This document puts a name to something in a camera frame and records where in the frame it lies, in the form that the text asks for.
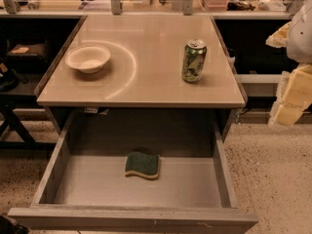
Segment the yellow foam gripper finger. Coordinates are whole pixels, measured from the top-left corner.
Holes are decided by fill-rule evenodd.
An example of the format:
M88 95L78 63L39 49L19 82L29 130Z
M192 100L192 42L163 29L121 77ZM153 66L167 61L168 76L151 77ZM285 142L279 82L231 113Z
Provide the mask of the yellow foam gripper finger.
M292 72L283 71L271 111L271 126L292 126L312 104L312 65L300 63Z
M286 48L290 25L291 24L287 22L281 26L277 31L275 31L266 39L265 44L273 48Z

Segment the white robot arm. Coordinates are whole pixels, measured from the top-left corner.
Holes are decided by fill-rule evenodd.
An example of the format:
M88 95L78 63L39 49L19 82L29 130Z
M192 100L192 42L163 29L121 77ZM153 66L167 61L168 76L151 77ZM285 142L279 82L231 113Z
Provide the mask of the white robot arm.
M294 125L312 104L312 0L301 0L301 8L272 35L266 44L285 47L287 57L298 63L292 72L283 71L269 125L285 128Z

